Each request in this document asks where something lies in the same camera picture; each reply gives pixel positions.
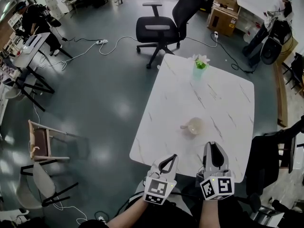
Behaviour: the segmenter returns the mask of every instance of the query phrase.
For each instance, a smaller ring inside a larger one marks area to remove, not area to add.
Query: black and white marker cube
[[[210,176],[200,183],[205,200],[223,200],[234,194],[232,177]]]
[[[146,177],[143,200],[162,205],[172,192],[176,181],[168,182],[160,179]]]

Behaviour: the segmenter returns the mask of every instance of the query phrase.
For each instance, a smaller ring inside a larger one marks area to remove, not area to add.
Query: speaker
[[[268,38],[261,50],[261,60],[266,65],[273,64],[279,57],[282,45],[273,38]]]

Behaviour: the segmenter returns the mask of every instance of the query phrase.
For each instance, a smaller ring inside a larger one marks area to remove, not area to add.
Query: white flower
[[[208,59],[207,58],[207,56],[206,55],[200,55],[200,54],[198,54],[198,55],[193,55],[192,57],[189,57],[188,58],[189,60],[191,60],[191,61],[196,61],[197,59],[199,60],[199,61],[202,61],[204,64],[208,64],[208,62],[210,61],[210,59]]]

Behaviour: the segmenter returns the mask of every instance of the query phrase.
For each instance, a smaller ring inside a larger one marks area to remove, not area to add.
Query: laptop
[[[30,36],[23,47],[23,53],[30,54],[40,39],[41,39],[40,34]]]

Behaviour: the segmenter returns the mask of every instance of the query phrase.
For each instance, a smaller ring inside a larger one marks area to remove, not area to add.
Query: glossy floor
[[[141,6],[149,1],[161,1],[160,15],[172,17],[176,0],[124,0],[123,5],[110,0],[99,9],[81,8],[72,18],[70,14],[65,15],[58,31],[68,39],[75,36],[107,39],[109,43],[102,51],[109,52],[120,37],[136,37],[137,19],[153,15],[151,8]],[[206,28],[207,17],[199,11],[189,21],[187,36],[214,45],[210,38],[212,31]],[[220,35],[218,40],[241,67],[249,70],[247,60],[241,54],[245,45],[241,35],[234,34],[230,38]],[[76,56],[85,52],[93,42],[62,43],[70,54]],[[52,164],[48,167],[49,173],[53,174],[58,190],[79,182],[79,186],[69,192],[71,199],[64,205],[77,206],[89,219],[94,219],[98,210],[112,217],[135,192],[149,169],[132,161],[129,152],[158,73],[156,66],[161,63],[164,54],[159,53],[152,69],[147,70],[145,66],[154,49],[143,48],[138,55],[137,44],[131,38],[124,38],[108,56],[100,55],[99,46],[93,46],[85,55],[68,63],[64,71],[61,71],[60,64],[38,69],[56,91],[53,95],[44,93],[35,96],[46,108],[45,113],[38,109],[41,124],[76,135],[67,137],[67,144],[54,140],[53,152],[68,155],[71,160]],[[47,45],[44,45],[44,50],[48,53]],[[254,134],[276,130],[276,87],[271,66],[260,65],[254,74],[245,75],[231,68],[233,61],[220,46],[210,48],[190,39],[182,41],[175,54],[182,57],[207,55],[212,66],[252,81],[256,103]],[[31,66],[37,66],[40,59],[43,61],[37,54]],[[63,59],[67,58],[62,54],[50,58],[52,63]],[[28,119],[38,121],[33,104],[28,99],[9,101],[1,127],[5,141],[1,143],[0,155],[0,184],[6,209],[20,207],[15,196],[19,170],[21,166],[31,164]],[[191,180],[190,177],[178,176],[178,187],[182,188]],[[59,211],[53,206],[45,208],[44,212],[51,227],[75,227],[75,219],[83,217],[75,209]],[[33,214],[42,215],[42,211]]]

